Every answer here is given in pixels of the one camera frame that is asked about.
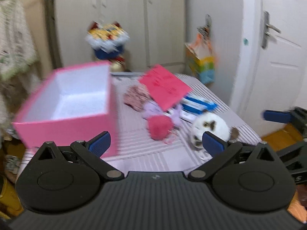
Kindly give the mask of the white plush owl toy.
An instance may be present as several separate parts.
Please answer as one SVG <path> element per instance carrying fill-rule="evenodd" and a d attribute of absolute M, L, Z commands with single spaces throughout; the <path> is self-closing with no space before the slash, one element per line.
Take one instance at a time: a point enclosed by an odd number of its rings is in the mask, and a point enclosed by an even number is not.
<path fill-rule="evenodd" d="M 202 148 L 202 136 L 207 131 L 225 142 L 239 137 L 236 127 L 229 127 L 218 115 L 205 112 L 198 115 L 192 124 L 189 139 L 193 147 Z"/>

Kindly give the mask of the blue wet wipes pack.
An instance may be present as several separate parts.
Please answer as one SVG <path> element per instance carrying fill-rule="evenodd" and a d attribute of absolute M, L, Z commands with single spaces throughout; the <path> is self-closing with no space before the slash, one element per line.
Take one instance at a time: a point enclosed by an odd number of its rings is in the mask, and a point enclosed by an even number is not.
<path fill-rule="evenodd" d="M 200 115 L 206 111 L 214 111 L 218 107 L 218 105 L 214 102 L 199 100 L 195 97 L 189 96 L 185 96 L 183 99 L 181 99 L 181 104 L 183 110 L 197 115 Z"/>

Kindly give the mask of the pink fluffy pompom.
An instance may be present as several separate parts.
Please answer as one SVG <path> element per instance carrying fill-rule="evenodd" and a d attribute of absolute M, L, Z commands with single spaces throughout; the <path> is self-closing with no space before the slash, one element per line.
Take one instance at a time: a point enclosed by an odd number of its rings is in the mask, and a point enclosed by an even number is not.
<path fill-rule="evenodd" d="M 165 139 L 173 129 L 171 118 L 165 115 L 151 116 L 147 122 L 150 137 L 155 141 Z"/>

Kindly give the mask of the white toothpaste tube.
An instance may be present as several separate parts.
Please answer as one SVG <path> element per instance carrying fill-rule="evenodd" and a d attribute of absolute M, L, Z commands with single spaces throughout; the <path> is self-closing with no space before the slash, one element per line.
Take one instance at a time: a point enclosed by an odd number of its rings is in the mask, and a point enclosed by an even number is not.
<path fill-rule="evenodd" d="M 181 111 L 180 112 L 180 118 L 184 121 L 190 122 L 191 124 L 195 121 L 197 118 L 197 115 L 194 115 L 192 113 L 189 113 L 187 111 Z"/>

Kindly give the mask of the white door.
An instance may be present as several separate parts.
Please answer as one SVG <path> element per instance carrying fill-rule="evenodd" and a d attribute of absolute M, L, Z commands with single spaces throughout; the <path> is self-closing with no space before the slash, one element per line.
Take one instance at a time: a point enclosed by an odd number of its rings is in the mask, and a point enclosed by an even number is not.
<path fill-rule="evenodd" d="M 264 11 L 270 24 L 266 49 L 262 49 Z M 244 120 L 265 136 L 283 124 L 263 119 L 265 110 L 287 111 L 299 95 L 306 66 L 306 0 L 261 0 L 260 47 Z"/>

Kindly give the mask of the pink storage box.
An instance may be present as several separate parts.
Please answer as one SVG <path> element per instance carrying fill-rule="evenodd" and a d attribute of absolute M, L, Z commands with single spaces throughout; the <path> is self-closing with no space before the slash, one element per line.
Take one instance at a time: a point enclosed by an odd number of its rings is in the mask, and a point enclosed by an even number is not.
<path fill-rule="evenodd" d="M 88 141 L 103 131 L 111 146 L 103 157 L 118 153 L 116 88 L 108 61 L 56 69 L 22 104 L 13 126 L 26 148 L 46 141 L 58 146 Z"/>

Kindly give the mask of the floral pink scrunchie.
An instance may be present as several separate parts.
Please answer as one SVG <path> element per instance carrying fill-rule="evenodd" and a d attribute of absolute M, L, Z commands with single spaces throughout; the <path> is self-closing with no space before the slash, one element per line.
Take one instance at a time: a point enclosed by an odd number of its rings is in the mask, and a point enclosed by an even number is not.
<path fill-rule="evenodd" d="M 123 95 L 124 104 L 138 112 L 143 110 L 143 105 L 150 99 L 149 91 L 144 84 L 129 87 Z"/>

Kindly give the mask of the purple plush toy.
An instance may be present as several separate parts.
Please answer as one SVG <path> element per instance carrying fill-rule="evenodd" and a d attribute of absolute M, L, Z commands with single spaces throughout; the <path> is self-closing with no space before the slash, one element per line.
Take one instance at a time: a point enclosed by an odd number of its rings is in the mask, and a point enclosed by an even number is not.
<path fill-rule="evenodd" d="M 170 108 L 168 111 L 164 112 L 156 102 L 147 101 L 143 105 L 142 117 L 144 119 L 149 119 L 149 117 L 152 116 L 161 116 L 161 115 L 168 116 L 169 118 L 171 118 L 174 127 L 180 128 L 182 125 L 181 110 L 182 110 L 182 105 L 180 103 Z"/>

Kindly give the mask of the red paper card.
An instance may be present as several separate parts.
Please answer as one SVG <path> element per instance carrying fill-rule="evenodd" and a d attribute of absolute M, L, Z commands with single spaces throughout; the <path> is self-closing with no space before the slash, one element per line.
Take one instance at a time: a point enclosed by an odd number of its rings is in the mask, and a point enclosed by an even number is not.
<path fill-rule="evenodd" d="M 165 112 L 177 105 L 191 88 L 160 64 L 147 71 L 139 80 L 149 95 Z"/>

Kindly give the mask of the colourful paper gift bag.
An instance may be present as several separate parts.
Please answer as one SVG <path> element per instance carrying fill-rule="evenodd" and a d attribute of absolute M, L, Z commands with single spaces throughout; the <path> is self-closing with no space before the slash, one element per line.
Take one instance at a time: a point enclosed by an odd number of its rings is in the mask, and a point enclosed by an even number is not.
<path fill-rule="evenodd" d="M 186 60 L 192 73 L 204 85 L 215 80 L 215 57 L 210 39 L 197 33 L 196 39 L 186 43 Z"/>

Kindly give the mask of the snack bouquet blue wrap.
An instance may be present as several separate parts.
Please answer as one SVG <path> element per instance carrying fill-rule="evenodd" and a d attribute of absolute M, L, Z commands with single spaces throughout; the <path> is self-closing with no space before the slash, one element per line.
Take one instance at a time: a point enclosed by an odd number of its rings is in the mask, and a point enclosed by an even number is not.
<path fill-rule="evenodd" d="M 112 72 L 127 70 L 123 54 L 130 37 L 118 22 L 99 24 L 93 21 L 88 27 L 85 40 L 98 60 L 107 60 L 111 63 Z"/>

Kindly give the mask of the cream green knitted cardigan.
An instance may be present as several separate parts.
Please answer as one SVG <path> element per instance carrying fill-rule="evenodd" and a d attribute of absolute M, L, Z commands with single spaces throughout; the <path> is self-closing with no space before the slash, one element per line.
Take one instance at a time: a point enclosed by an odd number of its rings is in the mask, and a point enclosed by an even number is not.
<path fill-rule="evenodd" d="M 19 0 L 1 0 L 1 80 L 25 73 L 39 56 Z"/>

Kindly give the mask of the beige wardrobe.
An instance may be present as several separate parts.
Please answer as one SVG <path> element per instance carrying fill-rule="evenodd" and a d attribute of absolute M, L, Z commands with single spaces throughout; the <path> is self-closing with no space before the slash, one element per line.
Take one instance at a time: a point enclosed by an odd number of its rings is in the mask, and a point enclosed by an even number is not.
<path fill-rule="evenodd" d="M 45 18 L 53 68 L 96 59 L 85 39 L 96 22 L 118 23 L 128 33 L 123 53 L 128 70 L 155 64 L 183 70 L 185 0 L 45 0 Z"/>

